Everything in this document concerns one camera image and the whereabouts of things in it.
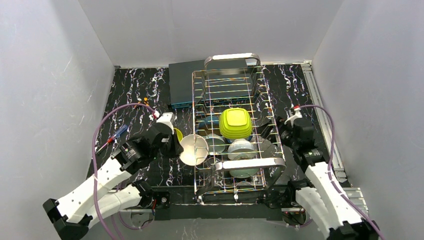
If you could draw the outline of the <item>yellow rimmed bowl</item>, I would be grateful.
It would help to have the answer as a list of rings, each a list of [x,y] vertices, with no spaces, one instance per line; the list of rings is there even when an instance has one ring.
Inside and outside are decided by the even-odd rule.
[[[174,128],[173,130],[174,130],[174,132],[176,134],[177,140],[179,142],[181,142],[182,139],[184,138],[183,133],[178,128]]]

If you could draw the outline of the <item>beige cream bowl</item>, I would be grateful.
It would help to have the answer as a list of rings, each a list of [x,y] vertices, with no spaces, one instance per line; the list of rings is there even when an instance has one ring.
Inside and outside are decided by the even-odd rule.
[[[180,154],[180,160],[188,166],[197,166],[202,164],[209,155],[209,145],[205,138],[198,134],[185,136],[181,142],[183,152]]]

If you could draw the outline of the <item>pale white ribbed bowl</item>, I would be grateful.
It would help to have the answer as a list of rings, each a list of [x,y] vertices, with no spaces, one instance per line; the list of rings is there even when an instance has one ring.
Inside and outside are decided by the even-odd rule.
[[[255,145],[244,138],[234,140],[227,149],[227,157],[230,160],[252,159],[256,153]]]

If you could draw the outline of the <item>steel wire dish rack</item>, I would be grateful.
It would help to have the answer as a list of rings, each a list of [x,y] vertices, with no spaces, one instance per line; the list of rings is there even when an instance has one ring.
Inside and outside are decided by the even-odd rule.
[[[195,168],[195,195],[259,192],[264,197],[286,169],[277,118],[260,57],[213,55],[191,75],[193,143],[208,143]]]

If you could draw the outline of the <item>lime green square bowl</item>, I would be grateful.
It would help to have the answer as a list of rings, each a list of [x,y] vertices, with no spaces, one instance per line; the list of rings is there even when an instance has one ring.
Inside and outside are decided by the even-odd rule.
[[[228,108],[219,117],[219,130],[227,139],[244,139],[252,134],[253,124],[244,108]]]

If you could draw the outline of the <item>dark blue gold bowl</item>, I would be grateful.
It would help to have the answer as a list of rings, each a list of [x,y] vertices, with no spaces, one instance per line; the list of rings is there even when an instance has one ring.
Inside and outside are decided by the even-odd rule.
[[[202,137],[206,137],[209,134],[221,136],[219,129],[219,117],[212,115],[201,119],[198,125],[197,134]]]

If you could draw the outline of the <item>light green bowl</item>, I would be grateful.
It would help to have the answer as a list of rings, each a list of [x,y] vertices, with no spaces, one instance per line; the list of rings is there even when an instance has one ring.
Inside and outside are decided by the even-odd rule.
[[[259,170],[259,168],[236,169],[230,170],[229,174],[234,178],[246,179],[255,176]]]

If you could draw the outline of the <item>teal speckled bowl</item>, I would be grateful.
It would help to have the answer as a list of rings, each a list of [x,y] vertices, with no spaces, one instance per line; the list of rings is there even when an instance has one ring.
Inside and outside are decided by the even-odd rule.
[[[225,151],[227,143],[224,137],[210,133],[205,137],[206,143],[208,145],[209,154],[221,154]]]

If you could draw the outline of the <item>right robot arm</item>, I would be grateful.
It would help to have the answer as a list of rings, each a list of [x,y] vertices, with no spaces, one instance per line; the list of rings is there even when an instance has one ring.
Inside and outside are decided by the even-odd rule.
[[[305,179],[289,181],[281,194],[282,205],[292,202],[301,205],[326,240],[377,240],[376,223],[368,221],[365,213],[353,204],[346,192],[334,181],[329,161],[315,144],[315,128],[305,118],[276,120],[259,127],[262,138],[280,140],[292,150],[294,161],[305,174]]]

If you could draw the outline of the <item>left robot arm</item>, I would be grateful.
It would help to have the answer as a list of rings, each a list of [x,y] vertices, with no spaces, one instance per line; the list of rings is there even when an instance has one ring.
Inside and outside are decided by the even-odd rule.
[[[123,143],[77,188],[59,199],[49,198],[42,207],[60,239],[80,240],[100,219],[153,200],[153,190],[143,180],[114,194],[109,194],[110,190],[148,167],[157,156],[175,158],[182,152],[172,124],[156,122]]]

